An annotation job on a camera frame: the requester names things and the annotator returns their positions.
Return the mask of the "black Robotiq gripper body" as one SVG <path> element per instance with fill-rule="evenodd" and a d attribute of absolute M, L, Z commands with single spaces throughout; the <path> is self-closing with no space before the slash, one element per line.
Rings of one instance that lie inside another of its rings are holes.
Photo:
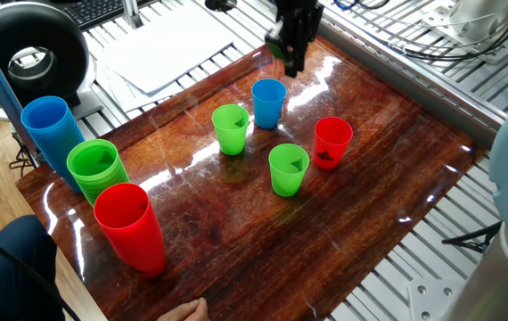
<path fill-rule="evenodd" d="M 278 35 L 287 43 L 313 42 L 324 6 L 316 0 L 276 0 Z"/>

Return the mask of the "person's bare hand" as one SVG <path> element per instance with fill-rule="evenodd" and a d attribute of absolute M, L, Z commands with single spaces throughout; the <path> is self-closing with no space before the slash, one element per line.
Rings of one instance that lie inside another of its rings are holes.
<path fill-rule="evenodd" d="M 157 321 L 209 321 L 208 303 L 204 298 L 183 303 L 161 315 Z"/>

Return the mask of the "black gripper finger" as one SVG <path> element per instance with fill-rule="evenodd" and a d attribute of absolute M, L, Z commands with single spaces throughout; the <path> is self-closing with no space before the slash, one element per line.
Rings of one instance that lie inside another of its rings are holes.
<path fill-rule="evenodd" d="M 283 62 L 285 66 L 293 65 L 292 54 L 278 29 L 270 29 L 265 35 L 265 42 L 273 56 Z"/>
<path fill-rule="evenodd" d="M 286 76 L 296 78 L 297 74 L 304 70 L 306 52 L 307 41 L 300 41 L 295 45 L 285 47 L 283 64 Z"/>

